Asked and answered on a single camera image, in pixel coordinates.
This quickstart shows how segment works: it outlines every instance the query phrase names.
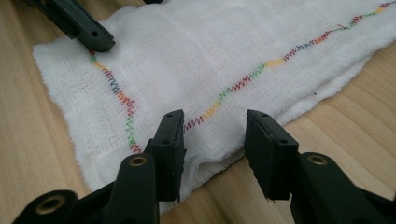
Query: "wooden surface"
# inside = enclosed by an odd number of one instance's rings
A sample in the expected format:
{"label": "wooden surface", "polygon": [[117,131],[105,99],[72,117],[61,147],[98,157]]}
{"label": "wooden surface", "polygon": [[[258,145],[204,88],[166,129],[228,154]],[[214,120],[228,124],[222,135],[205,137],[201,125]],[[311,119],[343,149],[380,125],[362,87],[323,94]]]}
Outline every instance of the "wooden surface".
{"label": "wooden surface", "polygon": [[[97,20],[138,1],[83,1]],[[0,3],[0,223],[54,189],[88,194],[59,108],[32,46],[63,35],[22,1]],[[385,198],[396,190],[396,43],[378,51],[340,93],[286,125],[300,151],[333,158],[352,181]],[[246,159],[198,188],[163,223],[293,223],[290,202],[264,200]]]}

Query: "multicolored thread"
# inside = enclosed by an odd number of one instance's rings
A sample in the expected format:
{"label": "multicolored thread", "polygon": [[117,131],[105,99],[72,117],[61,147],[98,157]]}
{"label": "multicolored thread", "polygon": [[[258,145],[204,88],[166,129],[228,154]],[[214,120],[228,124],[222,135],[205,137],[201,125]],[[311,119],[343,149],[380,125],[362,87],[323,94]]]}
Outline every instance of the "multicolored thread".
{"label": "multicolored thread", "polygon": [[251,82],[255,77],[260,75],[264,71],[264,68],[280,66],[280,65],[284,64],[285,62],[287,62],[288,60],[290,60],[290,58],[295,56],[298,51],[300,51],[302,49],[307,49],[307,48],[309,48],[311,46],[315,46],[317,44],[322,43],[323,41],[327,40],[329,35],[331,33],[333,33],[333,32],[351,29],[352,27],[357,25],[361,21],[361,19],[377,15],[377,14],[381,13],[386,7],[388,7],[388,6],[392,5],[392,4],[395,4],[395,3],[396,3],[396,1],[385,3],[385,4],[381,4],[379,6],[379,8],[377,8],[376,11],[374,11],[373,13],[354,17],[347,27],[338,24],[338,26],[340,26],[339,28],[334,29],[334,30],[330,30],[330,31],[326,31],[320,37],[318,37],[316,39],[313,39],[313,40],[311,40],[311,41],[309,41],[307,43],[304,43],[302,45],[296,46],[294,49],[292,49],[290,52],[288,52],[282,58],[278,58],[278,59],[274,59],[274,60],[270,60],[270,61],[266,61],[266,62],[261,63],[259,65],[259,67],[253,73],[251,73],[248,76],[243,77],[238,83],[236,83],[236,84],[232,85],[231,87],[223,90],[220,93],[218,99],[215,101],[215,103],[212,106],[210,106],[209,109],[207,109],[204,114],[202,114],[198,118],[192,119],[191,121],[187,122],[184,125],[184,132],[188,131],[189,129],[191,129],[191,128],[197,126],[197,125],[200,125],[200,124],[204,123],[205,120],[207,120],[210,117],[212,117],[218,111],[218,109],[221,107],[221,103],[223,103],[224,99],[231,92],[241,90],[249,82]]}
{"label": "multicolored thread", "polygon": [[[262,72],[264,71],[265,68],[276,67],[276,66],[280,66],[280,65],[284,64],[285,62],[290,60],[290,58],[294,57],[298,53],[298,51],[300,51],[302,49],[310,48],[310,47],[315,46],[317,44],[320,44],[321,42],[327,40],[328,36],[331,33],[333,33],[333,32],[351,29],[352,27],[357,25],[361,21],[361,19],[377,15],[377,14],[381,13],[386,7],[388,7],[388,6],[392,5],[392,4],[396,4],[396,1],[385,3],[385,4],[381,4],[373,13],[369,13],[369,14],[365,14],[365,15],[359,15],[359,16],[354,17],[352,19],[352,21],[348,24],[348,26],[343,26],[343,25],[338,24],[339,28],[334,29],[334,30],[330,30],[330,31],[326,31],[320,37],[318,37],[316,39],[313,39],[313,40],[311,40],[311,41],[309,41],[307,43],[304,43],[302,45],[296,46],[294,49],[289,51],[282,58],[277,58],[277,59],[274,59],[274,60],[270,60],[270,61],[266,61],[266,62],[261,63],[259,65],[259,67],[255,71],[253,71],[251,74],[249,74],[248,76],[242,77],[240,79],[240,81],[238,81],[236,84],[234,84],[231,87],[228,87],[227,89],[223,90],[219,94],[218,99],[215,101],[215,103],[212,106],[210,106],[206,110],[206,112],[204,114],[202,114],[198,118],[192,119],[191,121],[187,122],[184,125],[184,132],[190,130],[191,128],[193,128],[195,126],[201,125],[202,123],[204,123],[205,120],[207,120],[210,117],[212,117],[218,111],[218,109],[221,107],[221,104],[224,102],[225,98],[230,93],[241,90],[249,82],[251,82],[254,78],[256,78],[260,74],[262,74]],[[129,147],[130,147],[130,149],[132,150],[133,153],[141,153],[142,149],[136,143],[136,140],[134,138],[134,103],[135,103],[135,100],[132,100],[129,97],[127,97],[120,90],[120,86],[117,83],[116,79],[114,78],[113,73],[109,69],[107,69],[104,65],[100,64],[99,62],[97,62],[96,57],[95,57],[95,51],[90,50],[90,54],[91,54],[90,55],[90,62],[94,66],[99,68],[102,72],[105,73],[105,75],[108,78],[108,81],[110,82],[110,87],[112,88],[113,93],[118,97],[119,101],[123,105],[127,106],[127,116],[128,116],[128,118],[126,120],[126,127],[127,127],[126,128],[126,132],[128,133]]]}
{"label": "multicolored thread", "polygon": [[119,101],[127,106],[127,115],[128,118],[126,119],[126,132],[128,134],[128,144],[129,148],[133,153],[141,153],[142,149],[136,143],[134,139],[134,103],[135,100],[132,100],[128,96],[126,96],[123,91],[120,89],[117,80],[114,78],[113,73],[108,70],[104,65],[100,64],[95,57],[95,51],[90,49],[90,62],[95,67],[99,68],[102,72],[105,73],[108,81],[110,82],[110,88],[112,89],[113,93],[117,96]]}

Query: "metal rivet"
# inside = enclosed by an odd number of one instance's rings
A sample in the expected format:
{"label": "metal rivet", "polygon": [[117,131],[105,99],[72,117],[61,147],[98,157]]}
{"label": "metal rivet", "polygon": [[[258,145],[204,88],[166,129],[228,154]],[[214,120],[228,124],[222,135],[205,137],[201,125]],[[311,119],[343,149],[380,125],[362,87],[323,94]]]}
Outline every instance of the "metal rivet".
{"label": "metal rivet", "polygon": [[327,160],[318,155],[311,155],[308,157],[308,160],[316,165],[326,165]]}
{"label": "metal rivet", "polygon": [[139,157],[135,157],[135,158],[131,159],[129,161],[129,164],[132,166],[141,166],[141,165],[145,164],[146,162],[148,162],[148,159],[146,159],[146,157],[139,156]]}
{"label": "metal rivet", "polygon": [[41,202],[35,208],[35,211],[39,215],[46,215],[46,214],[52,213],[52,212],[56,211],[58,208],[62,207],[62,205],[64,205],[65,202],[66,202],[66,199],[64,198],[63,195],[61,195],[61,194],[52,195],[52,196],[49,196],[43,202]]}

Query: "wooden table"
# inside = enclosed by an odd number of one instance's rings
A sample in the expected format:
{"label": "wooden table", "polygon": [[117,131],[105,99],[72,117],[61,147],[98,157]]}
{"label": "wooden table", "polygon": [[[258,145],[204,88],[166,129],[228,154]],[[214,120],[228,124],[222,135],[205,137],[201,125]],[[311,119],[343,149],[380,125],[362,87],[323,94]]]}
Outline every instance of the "wooden table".
{"label": "wooden table", "polygon": [[[83,1],[97,20],[134,1]],[[64,35],[21,0],[0,3],[0,223],[54,189],[90,193],[67,127],[32,57]],[[378,51],[334,97],[285,126],[300,151],[327,154],[352,181],[392,199],[396,190],[396,42]],[[293,223],[290,202],[267,202],[246,159],[162,216],[162,223]]]}

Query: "clamp jaw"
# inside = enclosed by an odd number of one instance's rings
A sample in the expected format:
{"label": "clamp jaw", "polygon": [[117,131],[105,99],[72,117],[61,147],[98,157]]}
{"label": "clamp jaw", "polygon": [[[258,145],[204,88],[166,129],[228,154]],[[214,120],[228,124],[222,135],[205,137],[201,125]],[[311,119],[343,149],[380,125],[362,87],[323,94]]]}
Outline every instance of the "clamp jaw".
{"label": "clamp jaw", "polygon": [[295,223],[396,223],[396,201],[359,189],[329,157],[300,154],[298,143],[269,115],[247,112],[246,157],[270,200],[291,198]]}
{"label": "clamp jaw", "polygon": [[[94,20],[76,0],[24,0],[29,6],[37,7],[70,39],[75,37],[88,49],[104,52],[116,42],[114,36]],[[146,4],[161,3],[163,0],[147,0]]]}
{"label": "clamp jaw", "polygon": [[158,224],[158,201],[179,201],[183,173],[184,113],[163,116],[141,154],[125,158],[116,181],[78,200],[71,190],[55,190],[30,202],[14,221],[22,223]]}
{"label": "clamp jaw", "polygon": [[[22,223],[159,223],[158,201],[179,201],[184,149],[183,111],[166,114],[142,154],[127,157],[111,183],[78,200],[55,190],[29,203]],[[298,143],[274,119],[247,112],[246,157],[262,192],[288,200],[296,224],[396,223],[396,201],[359,189],[329,157],[298,152]]]}

